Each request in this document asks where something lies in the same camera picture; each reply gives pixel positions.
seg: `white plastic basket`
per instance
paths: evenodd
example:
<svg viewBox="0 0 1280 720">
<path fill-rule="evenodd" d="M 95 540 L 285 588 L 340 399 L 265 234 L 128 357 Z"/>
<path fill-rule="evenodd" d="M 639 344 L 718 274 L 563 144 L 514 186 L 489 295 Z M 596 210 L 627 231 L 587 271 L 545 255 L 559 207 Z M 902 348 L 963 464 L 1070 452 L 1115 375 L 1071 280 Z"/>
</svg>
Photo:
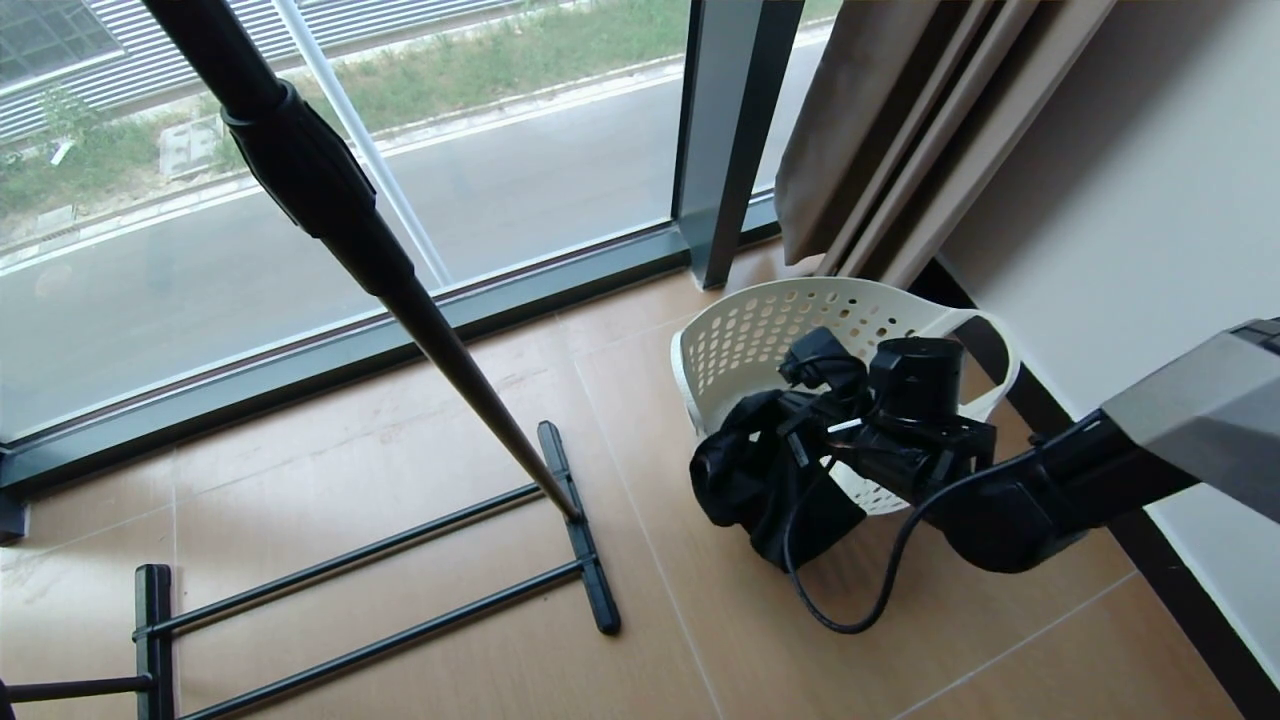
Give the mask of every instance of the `white plastic basket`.
<svg viewBox="0 0 1280 720">
<path fill-rule="evenodd" d="M 698 437 L 719 428 L 744 396 L 786 388 L 777 368 L 791 343 L 826 325 L 845 347 L 870 361 L 876 345 L 895 337 L 946 337 L 983 318 L 1005 341 L 1009 369 L 1000 384 L 963 405 L 960 414 L 986 420 L 1012 387 L 1021 366 L 1000 320 L 980 310 L 937 305 L 887 284 L 859 278 L 794 278 L 763 283 L 721 299 L 671 341 L 671 365 Z M 869 515 L 906 507 L 897 496 L 836 464 L 832 479 Z"/>
</svg>

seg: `robotic arm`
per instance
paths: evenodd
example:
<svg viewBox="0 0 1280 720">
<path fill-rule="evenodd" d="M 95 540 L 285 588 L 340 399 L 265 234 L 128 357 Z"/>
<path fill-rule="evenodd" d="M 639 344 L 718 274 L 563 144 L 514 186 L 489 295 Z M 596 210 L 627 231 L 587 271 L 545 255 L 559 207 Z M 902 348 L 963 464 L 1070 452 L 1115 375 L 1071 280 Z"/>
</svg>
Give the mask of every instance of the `robotic arm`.
<svg viewBox="0 0 1280 720">
<path fill-rule="evenodd" d="M 886 341 L 861 372 L 856 359 L 832 352 L 835 338 L 819 333 L 799 341 L 780 372 L 792 384 L 828 384 L 824 396 L 845 411 L 815 418 L 836 420 L 827 430 L 832 456 L 915 506 L 864 621 L 831 623 L 796 580 L 810 611 L 832 629 L 856 633 L 876 621 L 902 546 L 922 520 L 942 530 L 965 560 L 997 573 L 1029 570 L 1088 530 L 1197 482 L 1280 523 L 1280 483 L 1274 480 L 1280 320 L 1253 320 L 1213 336 L 1068 430 L 1033 438 L 1029 451 L 998 465 L 992 464 L 996 429 L 956 414 L 959 343 Z"/>
</svg>

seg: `white pole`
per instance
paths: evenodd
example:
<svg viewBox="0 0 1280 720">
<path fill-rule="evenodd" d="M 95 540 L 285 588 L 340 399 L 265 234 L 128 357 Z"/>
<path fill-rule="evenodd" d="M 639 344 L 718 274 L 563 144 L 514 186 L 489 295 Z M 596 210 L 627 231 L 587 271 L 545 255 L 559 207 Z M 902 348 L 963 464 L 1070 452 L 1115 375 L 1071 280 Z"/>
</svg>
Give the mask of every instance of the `white pole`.
<svg viewBox="0 0 1280 720">
<path fill-rule="evenodd" d="M 408 204 L 408 199 L 404 197 L 404 191 L 401 190 L 399 183 L 396 182 L 396 177 L 392 176 L 392 170 L 387 167 L 383 154 L 374 145 L 374 138 L 365 128 L 365 123 L 360 119 L 360 114 L 356 113 L 356 108 L 351 105 L 347 91 L 338 82 L 338 76 L 333 73 L 333 65 L 329 64 L 329 59 L 320 50 L 315 36 L 311 35 L 311 28 L 307 27 L 306 20 L 302 19 L 302 13 L 298 12 L 298 6 L 293 0 L 271 0 L 271 4 L 275 5 L 275 12 L 284 20 L 284 27 L 289 29 L 289 36 L 293 37 L 294 45 L 302 53 L 302 59 L 306 61 L 307 68 L 315 73 L 316 81 L 320 82 L 320 90 L 324 91 L 324 96 L 329 99 L 329 104 L 338 113 L 342 127 L 347 128 L 347 135 L 356 141 L 356 150 L 369 163 L 369 169 L 372 172 L 374 179 L 378 181 L 383 192 L 387 193 L 387 199 L 390 201 L 392 209 L 396 210 L 396 215 L 404 223 L 404 229 L 408 231 L 410 240 L 413 241 L 417 251 L 422 254 L 422 259 L 426 260 L 426 266 L 435 275 L 435 281 L 442 286 L 452 283 L 453 278 L 449 277 L 449 272 L 444 266 L 444 260 L 435 251 L 435 246 L 431 245 L 431 238 L 428 237 L 426 229 L 419 222 L 417 214 L 413 213 L 413 208 Z"/>
</svg>

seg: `curtain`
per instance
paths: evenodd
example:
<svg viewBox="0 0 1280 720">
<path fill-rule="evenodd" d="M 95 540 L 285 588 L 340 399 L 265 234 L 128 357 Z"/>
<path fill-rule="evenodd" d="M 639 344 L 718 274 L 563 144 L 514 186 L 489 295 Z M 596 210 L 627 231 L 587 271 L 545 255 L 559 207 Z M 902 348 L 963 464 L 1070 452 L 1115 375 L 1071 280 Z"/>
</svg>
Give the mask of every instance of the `curtain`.
<svg viewBox="0 0 1280 720">
<path fill-rule="evenodd" d="M 910 284 L 1112 4 L 845 3 L 778 167 L 786 261 Z"/>
</svg>

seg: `building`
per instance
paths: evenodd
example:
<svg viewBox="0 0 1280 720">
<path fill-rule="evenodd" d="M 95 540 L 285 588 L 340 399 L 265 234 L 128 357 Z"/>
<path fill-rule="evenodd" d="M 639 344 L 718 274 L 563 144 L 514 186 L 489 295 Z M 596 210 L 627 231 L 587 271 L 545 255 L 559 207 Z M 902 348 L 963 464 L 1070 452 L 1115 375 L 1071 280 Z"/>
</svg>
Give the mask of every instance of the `building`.
<svg viewBox="0 0 1280 720">
<path fill-rule="evenodd" d="M 324 47 L 520 0 L 298 0 Z M 294 55 L 270 0 L 230 0 L 269 60 Z M 141 0 L 4 0 L 0 4 L 0 143 L 45 127 L 41 97 L 60 85 L 91 108 L 145 102 L 196 76 Z"/>
</svg>

